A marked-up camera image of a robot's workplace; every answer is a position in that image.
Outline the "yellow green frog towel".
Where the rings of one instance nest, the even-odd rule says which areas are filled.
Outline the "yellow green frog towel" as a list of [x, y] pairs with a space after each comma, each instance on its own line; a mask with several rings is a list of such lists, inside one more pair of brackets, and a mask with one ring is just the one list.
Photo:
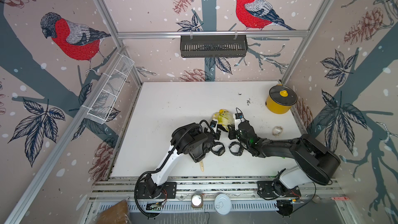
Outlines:
[[212, 118], [217, 119], [218, 124], [221, 125], [226, 132], [229, 132], [230, 125], [234, 125], [232, 113], [225, 109], [220, 109], [218, 112], [214, 113]]

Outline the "cream strap analog watch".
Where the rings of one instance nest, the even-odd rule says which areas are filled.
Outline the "cream strap analog watch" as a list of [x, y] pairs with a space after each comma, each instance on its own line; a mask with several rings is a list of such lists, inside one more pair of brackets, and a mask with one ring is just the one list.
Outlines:
[[275, 126], [272, 129], [272, 135], [273, 136], [279, 136], [283, 133], [283, 127], [281, 126]]

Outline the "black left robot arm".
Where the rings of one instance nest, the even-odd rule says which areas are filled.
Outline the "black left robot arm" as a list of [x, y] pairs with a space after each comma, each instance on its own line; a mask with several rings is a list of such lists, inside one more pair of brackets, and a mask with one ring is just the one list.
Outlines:
[[175, 184], [168, 184], [167, 179], [181, 157], [189, 155], [193, 162], [198, 163], [209, 152], [216, 156], [223, 155], [226, 148], [219, 142], [220, 135], [216, 119], [211, 122], [201, 120], [176, 129], [172, 133], [169, 151], [160, 165], [138, 177], [134, 188], [134, 201], [138, 210], [149, 219], [159, 216], [168, 197], [175, 196], [171, 188]]

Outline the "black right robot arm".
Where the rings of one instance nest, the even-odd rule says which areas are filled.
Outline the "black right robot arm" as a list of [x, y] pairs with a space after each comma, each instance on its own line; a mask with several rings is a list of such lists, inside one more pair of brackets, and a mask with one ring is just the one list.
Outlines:
[[269, 200], [284, 197], [295, 187], [310, 182], [326, 186], [341, 165], [334, 152], [309, 134], [287, 140], [260, 138], [248, 120], [230, 124], [228, 128], [229, 139], [237, 140], [231, 146], [239, 145], [238, 152], [233, 153], [235, 156], [241, 156], [246, 150], [257, 158], [282, 157], [295, 161], [294, 167], [277, 173], [272, 181], [273, 196]]

